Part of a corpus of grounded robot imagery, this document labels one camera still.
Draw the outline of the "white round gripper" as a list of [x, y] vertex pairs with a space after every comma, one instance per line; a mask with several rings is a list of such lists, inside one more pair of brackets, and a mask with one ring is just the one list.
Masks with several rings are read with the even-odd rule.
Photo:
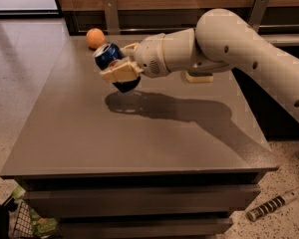
[[102, 78], [108, 83], [125, 83], [136, 80], [142, 72], [147, 77], [165, 77], [169, 71], [162, 54], [164, 34], [146, 37], [120, 48], [124, 57], [135, 56], [136, 62], [115, 60], [101, 71]]

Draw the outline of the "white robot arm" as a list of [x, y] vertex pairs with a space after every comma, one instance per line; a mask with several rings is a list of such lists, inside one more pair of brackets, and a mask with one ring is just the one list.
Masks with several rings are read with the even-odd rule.
[[204, 13], [194, 29], [158, 34], [118, 48], [106, 43], [95, 53], [102, 78], [130, 83], [187, 71], [213, 74], [237, 68], [299, 122], [299, 59], [274, 47], [226, 9]]

